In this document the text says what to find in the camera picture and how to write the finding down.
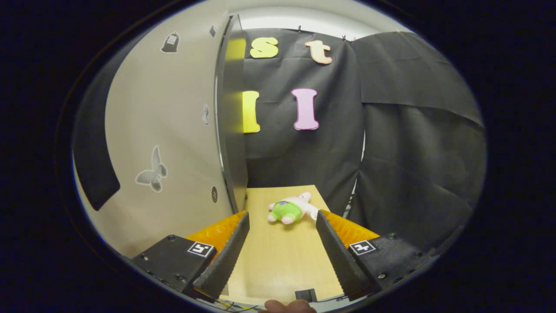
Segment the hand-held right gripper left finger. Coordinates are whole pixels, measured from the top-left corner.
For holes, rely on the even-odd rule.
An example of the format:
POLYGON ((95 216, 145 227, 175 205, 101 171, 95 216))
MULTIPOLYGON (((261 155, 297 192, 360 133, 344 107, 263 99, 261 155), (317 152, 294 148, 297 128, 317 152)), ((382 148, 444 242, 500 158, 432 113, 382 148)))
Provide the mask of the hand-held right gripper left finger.
POLYGON ((186 238, 169 234, 132 262, 171 289, 214 303, 228 284, 249 230, 249 214, 239 212, 186 238))

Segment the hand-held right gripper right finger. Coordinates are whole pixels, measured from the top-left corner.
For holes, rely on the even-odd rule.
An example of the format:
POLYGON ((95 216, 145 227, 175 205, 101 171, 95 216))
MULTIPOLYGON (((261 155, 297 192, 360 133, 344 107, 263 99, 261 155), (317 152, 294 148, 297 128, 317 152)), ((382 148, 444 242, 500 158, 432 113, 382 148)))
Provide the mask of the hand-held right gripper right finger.
POLYGON ((439 247, 404 220, 362 226, 321 210, 316 228, 344 295, 377 297, 400 288, 437 259, 439 247))

